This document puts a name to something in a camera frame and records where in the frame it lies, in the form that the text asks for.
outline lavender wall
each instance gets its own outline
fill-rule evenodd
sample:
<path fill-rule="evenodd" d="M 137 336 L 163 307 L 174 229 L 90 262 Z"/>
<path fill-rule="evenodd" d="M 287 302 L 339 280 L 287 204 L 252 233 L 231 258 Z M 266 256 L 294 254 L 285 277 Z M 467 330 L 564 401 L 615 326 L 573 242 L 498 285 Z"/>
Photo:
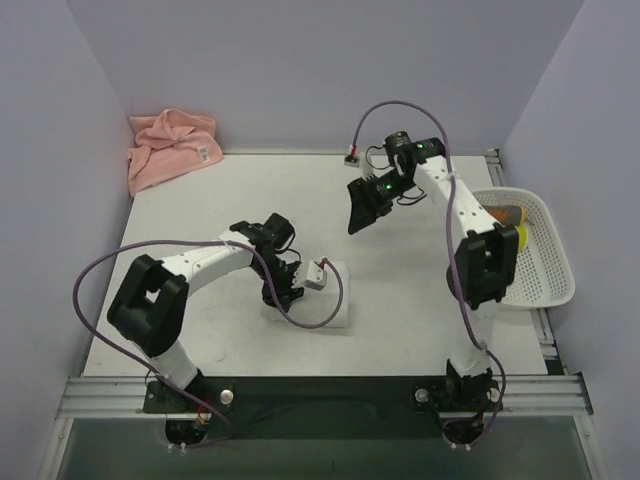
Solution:
<path fill-rule="evenodd" d="M 509 183 L 552 210 L 577 283 L 551 312 L 583 371 L 613 479 L 638 478 L 640 2 L 587 0 L 504 148 Z"/>
<path fill-rule="evenodd" d="M 0 478 L 35 477 L 88 337 L 74 276 L 128 214 L 124 111 L 62 0 L 0 3 Z M 87 282 L 97 316 L 108 268 Z"/>
<path fill-rule="evenodd" d="M 362 113 L 433 110 L 456 153 L 500 147 L 582 0 L 69 0 L 127 113 L 215 115 L 223 147 L 345 151 Z M 371 117 L 362 143 L 419 114 Z"/>

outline white table surface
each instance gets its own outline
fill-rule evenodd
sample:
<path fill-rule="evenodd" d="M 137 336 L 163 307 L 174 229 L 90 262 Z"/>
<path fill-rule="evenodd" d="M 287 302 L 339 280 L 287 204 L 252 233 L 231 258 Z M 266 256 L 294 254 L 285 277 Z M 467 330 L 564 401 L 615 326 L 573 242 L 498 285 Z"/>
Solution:
<path fill-rule="evenodd" d="M 483 157 L 456 157 L 469 188 L 491 186 Z M 444 219 L 430 201 L 393 212 L 347 234 L 346 185 L 358 170 L 336 155 L 231 155 L 210 168 L 139 193 L 123 245 L 149 239 L 207 240 L 240 220 L 272 212 L 296 228 L 294 247 L 307 259 L 344 260 L 351 273 L 350 326 L 306 331 L 260 317 L 262 282 L 249 269 L 194 294 L 180 336 L 205 375 L 441 375 L 463 328 L 445 281 Z M 118 258 L 98 328 L 134 349 L 106 320 L 131 261 L 180 247 L 152 247 Z M 318 312 L 325 318 L 328 312 Z M 545 374 L 531 312 L 504 309 L 492 350 L 508 374 Z M 94 340 L 85 376 L 139 376 L 144 368 Z"/>

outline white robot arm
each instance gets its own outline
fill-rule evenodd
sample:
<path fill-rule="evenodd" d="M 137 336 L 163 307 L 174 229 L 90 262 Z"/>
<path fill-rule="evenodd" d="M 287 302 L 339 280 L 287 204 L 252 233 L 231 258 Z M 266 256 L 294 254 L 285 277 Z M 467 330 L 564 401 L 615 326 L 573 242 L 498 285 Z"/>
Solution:
<path fill-rule="evenodd" d="M 216 241 L 202 247 L 154 260 L 148 255 L 131 264 L 107 312 L 108 321 L 132 341 L 156 370 L 179 388 L 187 389 L 198 375 L 178 339 L 187 298 L 218 278 L 251 267 L 263 282 L 266 278 L 253 254 L 236 244 L 257 251 L 267 263 L 278 301 L 285 310 L 304 294 L 304 287 L 321 290 L 326 272 L 315 262 L 287 263 L 277 255 L 292 238 L 291 224 L 273 214 L 264 225 L 240 222 Z M 272 293 L 263 283 L 262 300 L 275 306 Z"/>
<path fill-rule="evenodd" d="M 452 186 L 440 140 L 432 138 L 411 142 L 406 132 L 397 132 L 385 139 L 384 149 L 393 168 L 376 177 L 367 162 L 359 162 L 362 178 L 348 186 L 352 202 L 350 234 L 387 215 L 393 200 L 416 186 L 427 194 L 443 218 L 446 216 Z M 352 164 L 353 161 L 345 159 L 345 163 Z M 456 265 L 465 308 L 476 339 L 488 345 L 497 304 L 514 279 L 517 232 L 513 227 L 500 225 L 459 179 L 456 181 L 451 218 L 451 235 L 457 248 Z M 447 281 L 453 294 L 450 268 Z M 461 332 L 449 363 L 460 378 L 490 377 L 489 358 L 472 343 L 467 332 Z"/>

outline white sponge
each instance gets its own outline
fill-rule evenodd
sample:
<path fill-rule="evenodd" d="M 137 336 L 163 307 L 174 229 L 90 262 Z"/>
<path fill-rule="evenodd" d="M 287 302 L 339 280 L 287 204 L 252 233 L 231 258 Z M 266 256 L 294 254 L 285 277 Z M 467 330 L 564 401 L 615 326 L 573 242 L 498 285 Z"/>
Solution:
<path fill-rule="evenodd" d="M 349 326 L 349 269 L 345 262 L 331 264 L 340 274 L 343 284 L 342 305 L 338 314 L 327 325 L 321 328 L 346 328 Z M 289 309 L 289 315 L 297 322 L 312 325 L 326 319 L 338 304 L 338 281 L 333 271 L 326 267 L 327 285 L 320 291 L 311 288 L 304 289 L 304 296 L 294 301 Z M 262 304 L 261 315 L 271 322 L 287 322 L 277 308 Z"/>

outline plastic basket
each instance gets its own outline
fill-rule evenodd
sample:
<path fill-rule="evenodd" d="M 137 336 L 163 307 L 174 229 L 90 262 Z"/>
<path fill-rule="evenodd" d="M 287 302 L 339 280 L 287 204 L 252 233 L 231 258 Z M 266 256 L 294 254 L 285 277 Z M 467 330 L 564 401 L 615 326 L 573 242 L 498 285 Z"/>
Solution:
<path fill-rule="evenodd" d="M 495 187 L 473 193 L 486 206 L 519 205 L 526 210 L 527 246 L 518 253 L 516 275 L 502 303 L 516 308 L 562 305 L 573 297 L 575 280 L 549 209 L 520 188 Z"/>

